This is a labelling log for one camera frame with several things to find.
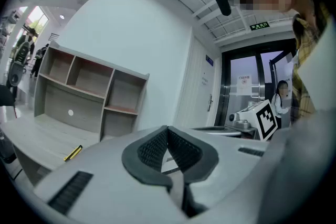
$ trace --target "floor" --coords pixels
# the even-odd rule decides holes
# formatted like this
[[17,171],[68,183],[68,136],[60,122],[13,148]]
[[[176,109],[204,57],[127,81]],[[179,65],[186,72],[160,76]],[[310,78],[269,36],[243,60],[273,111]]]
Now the floor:
[[[29,77],[29,71],[23,75],[22,80],[18,86],[18,98],[16,101],[15,112],[17,117],[22,115],[33,113],[34,104],[34,91],[35,91],[36,79]],[[9,106],[0,107],[0,131],[1,124],[12,121],[15,119],[14,109]],[[18,185],[22,185],[25,188],[33,189],[33,185],[30,183],[27,175],[22,170],[22,167],[18,161],[15,159],[12,163],[6,164],[2,159],[4,166],[6,167],[11,179]]]

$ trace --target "white door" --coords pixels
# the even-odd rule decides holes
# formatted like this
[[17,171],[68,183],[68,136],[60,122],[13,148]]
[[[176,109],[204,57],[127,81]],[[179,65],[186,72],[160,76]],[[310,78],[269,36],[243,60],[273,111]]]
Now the white door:
[[[214,57],[194,38],[175,120],[176,125],[189,128],[205,127],[209,117],[215,115],[212,113],[213,110],[217,110],[214,103],[208,111],[210,96],[214,91],[215,66],[218,64],[213,60]],[[214,102],[215,99],[218,99],[218,96],[212,96]]]

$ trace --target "tree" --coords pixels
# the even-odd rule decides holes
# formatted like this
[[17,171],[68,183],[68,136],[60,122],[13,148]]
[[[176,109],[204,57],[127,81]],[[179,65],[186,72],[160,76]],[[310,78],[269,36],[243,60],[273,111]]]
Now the tree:
[[36,33],[40,34],[43,30],[43,27],[44,25],[42,24],[39,24],[38,23],[38,20],[35,20],[34,22],[32,22],[30,25],[29,25],[30,28],[34,28]]

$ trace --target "person in black clothing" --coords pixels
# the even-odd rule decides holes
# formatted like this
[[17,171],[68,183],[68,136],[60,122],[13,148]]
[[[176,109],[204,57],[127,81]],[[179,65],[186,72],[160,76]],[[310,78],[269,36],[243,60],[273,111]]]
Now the person in black clothing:
[[[29,42],[30,46],[29,46],[29,57],[27,59],[27,61],[29,61],[32,56],[33,56],[33,53],[34,53],[34,49],[35,49],[35,44],[33,42],[33,37],[36,35],[36,32],[35,32],[35,29],[31,29],[27,35],[22,35],[20,37],[20,39],[18,40],[18,42],[16,43],[16,51],[14,52],[14,57],[12,59],[12,63],[10,64],[10,67],[9,67],[9,70],[11,70],[12,68],[12,65],[15,61],[15,56],[16,56],[16,53],[17,53],[17,50],[20,48],[21,44],[24,43],[24,42]],[[11,87],[13,87],[13,98],[14,100],[16,99],[16,96],[17,96],[17,86],[12,86],[12,84],[10,83],[9,81],[9,77],[7,78],[7,82],[6,82],[6,86],[10,89]]]
[[40,66],[41,66],[41,63],[42,63],[42,60],[43,60],[43,56],[44,56],[44,54],[46,54],[48,46],[49,46],[49,44],[47,44],[42,49],[39,49],[36,52],[36,56],[35,56],[36,60],[35,60],[35,64],[33,66],[33,69],[31,70],[30,77],[32,77],[33,74],[35,73],[35,78],[37,78],[37,74],[40,70]]

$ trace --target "white wall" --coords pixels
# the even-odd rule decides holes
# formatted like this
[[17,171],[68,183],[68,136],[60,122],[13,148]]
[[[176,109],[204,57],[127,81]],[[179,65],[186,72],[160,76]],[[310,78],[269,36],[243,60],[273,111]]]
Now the white wall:
[[140,130],[173,123],[191,37],[192,26],[155,0],[89,0],[57,42],[150,74]]
[[60,35],[63,28],[64,28],[63,26],[60,26],[58,23],[54,22],[52,19],[49,19],[46,26],[43,28],[42,32],[36,39],[33,58],[35,57],[35,54],[38,49],[44,47],[47,43],[50,43],[49,38],[50,38],[51,33]]

